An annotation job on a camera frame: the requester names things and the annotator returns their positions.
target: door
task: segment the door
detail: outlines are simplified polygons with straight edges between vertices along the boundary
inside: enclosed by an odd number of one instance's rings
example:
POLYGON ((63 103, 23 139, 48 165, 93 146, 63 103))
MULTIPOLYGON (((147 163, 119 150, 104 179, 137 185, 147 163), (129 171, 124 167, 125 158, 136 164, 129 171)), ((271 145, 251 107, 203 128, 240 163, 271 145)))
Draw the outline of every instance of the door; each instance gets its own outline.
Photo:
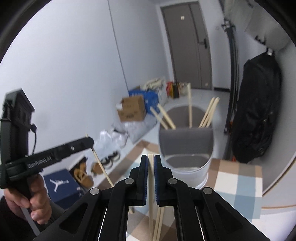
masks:
POLYGON ((190 4, 193 20, 197 31, 198 53, 200 56, 201 82, 203 89, 212 88, 211 53, 208 43, 207 31, 199 3, 190 4))
POLYGON ((209 44, 198 3, 162 8, 176 82, 212 88, 209 44))

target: metal screw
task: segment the metal screw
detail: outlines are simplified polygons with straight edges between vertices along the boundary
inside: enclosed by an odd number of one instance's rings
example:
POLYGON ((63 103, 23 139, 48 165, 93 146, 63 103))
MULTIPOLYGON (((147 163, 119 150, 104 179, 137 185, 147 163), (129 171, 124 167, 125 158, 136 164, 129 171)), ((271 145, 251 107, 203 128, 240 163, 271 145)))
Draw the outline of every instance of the metal screw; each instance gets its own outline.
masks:
POLYGON ((225 27, 230 28, 230 22, 229 21, 225 21, 225 27))
POLYGON ((204 190, 205 194, 212 194, 213 190, 211 188, 205 188, 204 190))
POLYGON ((267 55, 268 55, 268 56, 272 56, 272 49, 269 48, 269 49, 267 50, 267 55))
POLYGON ((134 179, 132 178, 126 179, 126 184, 133 184, 133 182, 134 182, 134 179))
POLYGON ((98 194, 100 192, 100 189, 92 188, 89 192, 91 193, 91 195, 96 195, 96 194, 98 194))
POLYGON ((170 178, 170 179, 168 180, 168 183, 169 183, 169 184, 176 184, 176 183, 177 183, 177 180, 174 179, 174 178, 170 178))

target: cardboard box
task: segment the cardboard box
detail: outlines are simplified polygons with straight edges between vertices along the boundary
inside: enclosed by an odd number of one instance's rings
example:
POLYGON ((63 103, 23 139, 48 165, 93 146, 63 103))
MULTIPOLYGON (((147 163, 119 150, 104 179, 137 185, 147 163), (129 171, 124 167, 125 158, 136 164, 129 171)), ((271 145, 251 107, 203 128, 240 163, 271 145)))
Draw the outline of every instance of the cardboard box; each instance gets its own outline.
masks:
POLYGON ((123 98, 116 108, 121 122, 143 121, 146 116, 143 96, 123 98))
POLYGON ((143 90, 131 90, 128 92, 129 96, 143 96, 144 103, 145 103, 145 109, 146 112, 153 115, 153 113, 150 110, 150 107, 153 107, 153 109, 159 113, 159 109, 157 108, 158 96, 155 91, 143 91, 143 90))

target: trash can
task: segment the trash can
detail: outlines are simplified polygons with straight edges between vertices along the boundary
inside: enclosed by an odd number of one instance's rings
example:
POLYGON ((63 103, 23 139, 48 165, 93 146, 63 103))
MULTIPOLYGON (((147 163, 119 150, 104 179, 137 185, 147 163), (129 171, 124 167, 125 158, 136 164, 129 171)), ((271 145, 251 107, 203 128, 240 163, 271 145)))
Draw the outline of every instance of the trash can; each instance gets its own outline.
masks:
POLYGON ((205 114, 198 107, 192 107, 192 128, 189 128, 188 106, 174 107, 167 113, 176 130, 165 130, 160 125, 159 147, 163 165, 188 186, 201 188, 206 183, 213 155, 213 128, 198 128, 205 114))

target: blue shoe box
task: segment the blue shoe box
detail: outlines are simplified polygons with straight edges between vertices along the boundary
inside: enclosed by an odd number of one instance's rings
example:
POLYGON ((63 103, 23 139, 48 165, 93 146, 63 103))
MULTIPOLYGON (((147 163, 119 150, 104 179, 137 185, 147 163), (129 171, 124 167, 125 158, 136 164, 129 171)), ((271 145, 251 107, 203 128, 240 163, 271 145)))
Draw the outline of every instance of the blue shoe box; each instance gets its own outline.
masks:
POLYGON ((67 169, 46 175, 44 180, 51 200, 64 209, 71 207, 84 194, 67 169))

